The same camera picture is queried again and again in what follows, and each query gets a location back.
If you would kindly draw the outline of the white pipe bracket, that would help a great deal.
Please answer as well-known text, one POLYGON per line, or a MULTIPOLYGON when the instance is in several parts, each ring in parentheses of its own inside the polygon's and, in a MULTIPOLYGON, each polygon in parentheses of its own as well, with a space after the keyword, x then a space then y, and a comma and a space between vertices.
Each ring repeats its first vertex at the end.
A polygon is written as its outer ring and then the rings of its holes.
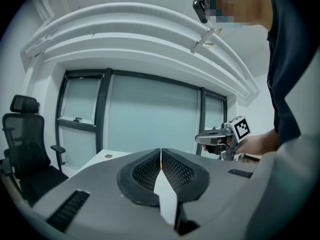
POLYGON ((212 34, 216 32, 216 28, 212 27, 206 31, 204 35, 201 36, 199 40, 196 41, 193 48, 190 50, 191 54, 194 54, 197 52, 198 48, 200 48, 209 38, 212 34))

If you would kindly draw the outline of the person's dark shirt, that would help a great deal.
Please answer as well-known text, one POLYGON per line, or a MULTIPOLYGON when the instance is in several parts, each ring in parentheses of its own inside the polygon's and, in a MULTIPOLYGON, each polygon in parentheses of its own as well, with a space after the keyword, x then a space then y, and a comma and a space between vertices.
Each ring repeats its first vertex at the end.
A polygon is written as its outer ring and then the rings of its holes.
POLYGON ((270 50, 267 86, 280 147, 301 134, 285 97, 310 64, 319 46, 319 36, 307 11, 311 0, 271 0, 271 4, 273 21, 267 36, 270 50))

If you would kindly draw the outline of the black framed frosted window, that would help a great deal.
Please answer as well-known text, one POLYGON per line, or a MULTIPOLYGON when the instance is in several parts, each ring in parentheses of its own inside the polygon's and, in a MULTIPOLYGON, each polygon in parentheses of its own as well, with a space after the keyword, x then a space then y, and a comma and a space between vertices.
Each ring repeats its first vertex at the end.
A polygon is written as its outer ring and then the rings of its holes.
POLYGON ((65 149, 61 163, 79 170, 102 150, 173 148, 200 155, 195 135, 226 119, 227 98, 204 87, 111 68, 67 70, 55 138, 65 149))

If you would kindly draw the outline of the black mesh office chair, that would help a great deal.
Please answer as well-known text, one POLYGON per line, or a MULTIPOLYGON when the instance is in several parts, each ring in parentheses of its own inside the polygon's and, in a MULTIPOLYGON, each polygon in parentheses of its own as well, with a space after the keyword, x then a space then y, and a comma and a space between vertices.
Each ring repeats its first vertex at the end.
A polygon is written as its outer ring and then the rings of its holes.
POLYGON ((58 167, 51 164, 47 155, 45 120, 38 114, 39 108, 35 98, 16 94, 10 104, 10 112, 2 117, 2 130, 8 144, 2 171, 31 207, 68 179, 60 167, 61 155, 66 150, 59 145, 51 146, 56 153, 58 167))

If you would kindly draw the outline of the yellowed peeling tape strip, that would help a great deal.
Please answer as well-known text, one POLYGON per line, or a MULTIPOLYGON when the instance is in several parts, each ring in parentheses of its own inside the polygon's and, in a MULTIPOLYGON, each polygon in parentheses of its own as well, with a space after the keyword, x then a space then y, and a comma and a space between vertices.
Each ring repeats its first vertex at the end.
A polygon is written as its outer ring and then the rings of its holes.
MULTIPOLYGON (((214 34, 219 36, 221 31, 222 31, 222 29, 223 29, 222 27, 216 29, 214 34)), ((213 42, 205 42, 204 44, 207 45, 207 46, 214 46, 215 45, 213 42)))

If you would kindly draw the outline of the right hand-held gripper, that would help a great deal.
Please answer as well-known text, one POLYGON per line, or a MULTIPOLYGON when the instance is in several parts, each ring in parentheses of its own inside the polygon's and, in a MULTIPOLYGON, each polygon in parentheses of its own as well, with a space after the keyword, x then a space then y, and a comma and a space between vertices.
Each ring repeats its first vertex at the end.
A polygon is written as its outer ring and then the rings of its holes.
POLYGON ((219 155, 224 161, 232 161, 239 144, 251 134, 245 116, 237 116, 221 125, 219 130, 209 130, 195 136, 195 142, 201 145, 223 147, 219 155))

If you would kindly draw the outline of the white ceiling pipe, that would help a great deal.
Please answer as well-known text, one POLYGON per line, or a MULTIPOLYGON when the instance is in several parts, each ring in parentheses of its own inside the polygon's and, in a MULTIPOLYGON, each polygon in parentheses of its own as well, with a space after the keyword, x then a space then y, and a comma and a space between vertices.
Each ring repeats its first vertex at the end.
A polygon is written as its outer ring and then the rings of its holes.
POLYGON ((88 68, 145 73, 204 87, 223 96, 236 95, 242 103, 250 92, 223 67, 179 45, 140 35, 82 36, 48 48, 40 69, 52 74, 55 65, 72 70, 88 68))
MULTIPOLYGON (((175 22, 175 23, 181 22, 182 19, 193 20, 193 19, 191 19, 181 13, 178 13, 176 11, 173 11, 173 10, 170 10, 170 9, 167 9, 164 7, 151 5, 151 4, 144 4, 144 3, 135 3, 135 2, 114 2, 114 3, 94 5, 94 6, 90 6, 90 7, 83 8, 78 11, 69 13, 63 17, 60 17, 59 19, 62 20, 62 24, 70 24, 71 26, 75 26, 80 23, 92 23, 92 22, 95 22, 98 20, 112 20, 112 19, 116 19, 116 20, 117 19, 142 20, 142 21, 148 21, 148 22, 149 21, 156 21, 157 23, 163 23, 166 26, 169 25, 170 22, 175 22)), ((140 35, 140 34, 98 33, 98 34, 88 35, 88 36, 92 36, 92 37, 94 37, 94 36, 132 37, 134 35, 140 35)), ((157 38, 152 38, 152 37, 143 36, 143 35, 140 35, 140 36, 143 39, 149 38, 149 39, 151 39, 151 41, 154 41, 155 39, 157 39, 157 38)), ((39 53, 31 53, 31 55, 27 55, 26 52, 22 50, 22 48, 20 49, 20 57, 22 59, 23 67, 25 69, 27 69, 31 66, 32 62, 34 61, 34 59, 36 57, 39 57, 40 62, 42 62, 42 55, 45 53, 45 51, 47 49, 49 49, 51 47, 49 47, 43 51, 40 51, 39 53)))
MULTIPOLYGON (((206 31, 210 29, 194 20, 184 18, 180 22, 170 22, 169 25, 156 21, 136 19, 103 19, 94 22, 79 23, 72 26, 63 24, 61 19, 35 33, 22 48, 29 56, 64 41, 87 35, 105 33, 125 33, 142 35, 153 39, 170 42, 189 52, 206 31)), ((206 41, 214 45, 203 44, 194 54, 213 62, 215 68, 222 68, 229 78, 234 79, 240 87, 238 91, 244 99, 250 102, 258 94, 258 86, 240 57, 216 34, 206 41)))

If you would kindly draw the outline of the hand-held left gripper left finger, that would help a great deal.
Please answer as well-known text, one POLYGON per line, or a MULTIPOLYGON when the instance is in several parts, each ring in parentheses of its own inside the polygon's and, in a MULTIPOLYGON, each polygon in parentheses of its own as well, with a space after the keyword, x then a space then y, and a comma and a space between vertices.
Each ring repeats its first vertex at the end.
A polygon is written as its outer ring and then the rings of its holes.
POLYGON ((160 150, 90 165, 33 207, 60 240, 175 240, 154 193, 160 150))

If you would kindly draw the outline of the person's right forearm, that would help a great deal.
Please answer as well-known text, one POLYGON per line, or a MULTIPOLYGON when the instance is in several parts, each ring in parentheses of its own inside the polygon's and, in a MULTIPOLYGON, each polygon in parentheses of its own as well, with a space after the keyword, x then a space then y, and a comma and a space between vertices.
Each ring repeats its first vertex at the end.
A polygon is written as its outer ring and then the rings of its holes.
POLYGON ((269 152, 275 152, 278 146, 278 133, 274 129, 260 135, 253 135, 241 141, 235 154, 250 154, 262 156, 269 152))

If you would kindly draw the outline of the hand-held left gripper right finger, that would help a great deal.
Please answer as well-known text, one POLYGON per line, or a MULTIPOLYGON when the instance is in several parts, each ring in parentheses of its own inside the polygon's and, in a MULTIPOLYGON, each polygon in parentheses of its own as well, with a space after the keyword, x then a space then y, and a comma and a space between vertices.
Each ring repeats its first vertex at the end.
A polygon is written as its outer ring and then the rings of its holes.
POLYGON ((162 170, 177 197, 173 236, 161 240, 250 240, 255 206, 245 192, 257 164, 161 151, 162 170))

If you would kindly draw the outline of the person's right hand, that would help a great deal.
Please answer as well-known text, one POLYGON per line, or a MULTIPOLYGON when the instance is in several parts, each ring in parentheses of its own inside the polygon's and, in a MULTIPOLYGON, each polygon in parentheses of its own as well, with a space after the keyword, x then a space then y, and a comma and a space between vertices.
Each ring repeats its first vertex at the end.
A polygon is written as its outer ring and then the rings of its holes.
POLYGON ((220 147, 218 145, 202 145, 202 148, 205 152, 209 154, 219 155, 220 154, 220 147))

